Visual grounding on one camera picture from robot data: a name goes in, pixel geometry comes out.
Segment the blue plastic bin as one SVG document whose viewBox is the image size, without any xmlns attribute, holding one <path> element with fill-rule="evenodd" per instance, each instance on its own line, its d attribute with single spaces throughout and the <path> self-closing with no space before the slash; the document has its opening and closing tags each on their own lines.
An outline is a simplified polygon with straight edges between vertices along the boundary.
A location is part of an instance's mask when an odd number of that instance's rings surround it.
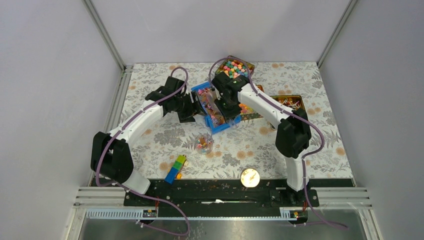
<svg viewBox="0 0 424 240">
<path fill-rule="evenodd" d="M 217 134 L 226 129 L 233 127 L 241 122 L 240 115 L 226 123 L 225 118 L 217 111 L 213 110 L 212 105 L 209 103 L 207 94 L 210 92 L 209 82 L 204 82 L 191 88 L 191 92 L 195 93 L 196 99 L 199 100 L 201 108 L 206 113 L 205 124 L 210 128 L 212 134 Z"/>
</svg>

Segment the clear glass jar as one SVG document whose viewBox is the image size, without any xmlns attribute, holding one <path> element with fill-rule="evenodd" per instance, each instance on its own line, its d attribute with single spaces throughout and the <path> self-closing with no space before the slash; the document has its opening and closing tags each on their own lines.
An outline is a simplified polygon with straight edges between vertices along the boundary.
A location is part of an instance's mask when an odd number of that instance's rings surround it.
<svg viewBox="0 0 424 240">
<path fill-rule="evenodd" d="M 196 136 L 194 147 L 197 153 L 202 155 L 210 154 L 213 150 L 214 139 L 208 133 L 201 133 Z"/>
</svg>

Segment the gold round jar lid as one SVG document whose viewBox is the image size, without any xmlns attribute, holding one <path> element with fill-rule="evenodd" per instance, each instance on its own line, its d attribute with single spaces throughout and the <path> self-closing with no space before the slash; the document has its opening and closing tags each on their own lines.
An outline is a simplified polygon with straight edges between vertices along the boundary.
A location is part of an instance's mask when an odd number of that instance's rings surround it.
<svg viewBox="0 0 424 240">
<path fill-rule="evenodd" d="M 240 182 L 246 188 L 254 188 L 260 182 L 260 175 L 256 169 L 247 168 L 240 175 Z"/>
</svg>

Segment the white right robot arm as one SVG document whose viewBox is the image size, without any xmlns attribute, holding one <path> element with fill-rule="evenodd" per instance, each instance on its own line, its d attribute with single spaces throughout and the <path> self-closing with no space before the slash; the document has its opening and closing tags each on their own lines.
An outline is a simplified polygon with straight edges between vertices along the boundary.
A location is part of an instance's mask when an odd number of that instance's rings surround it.
<svg viewBox="0 0 424 240">
<path fill-rule="evenodd" d="M 301 205 L 307 194 L 308 183 L 303 171 L 300 153 L 309 147 L 312 137 L 308 116 L 302 109 L 294 110 L 271 98 L 246 76 L 230 78 L 224 72 L 214 76 L 211 85 L 217 96 L 214 104 L 226 121 L 241 113 L 244 104 L 264 117 L 276 128 L 275 146 L 285 157 L 287 167 L 287 201 L 293 206 Z"/>
</svg>

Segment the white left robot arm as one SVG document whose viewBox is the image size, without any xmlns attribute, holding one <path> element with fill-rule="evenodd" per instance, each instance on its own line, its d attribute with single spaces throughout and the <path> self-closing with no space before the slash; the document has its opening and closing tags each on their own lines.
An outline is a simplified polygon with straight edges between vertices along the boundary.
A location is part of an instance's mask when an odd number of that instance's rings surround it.
<svg viewBox="0 0 424 240">
<path fill-rule="evenodd" d="M 186 92 L 187 81 L 169 76 L 163 86 L 150 92 L 140 108 L 127 120 L 107 133 L 93 137 L 90 168 L 136 192 L 136 199 L 144 206 L 152 204 L 155 192 L 150 181 L 135 169 L 131 149 L 136 141 L 166 114 L 175 112 L 182 123 L 194 121 L 201 112 L 193 96 Z"/>
</svg>

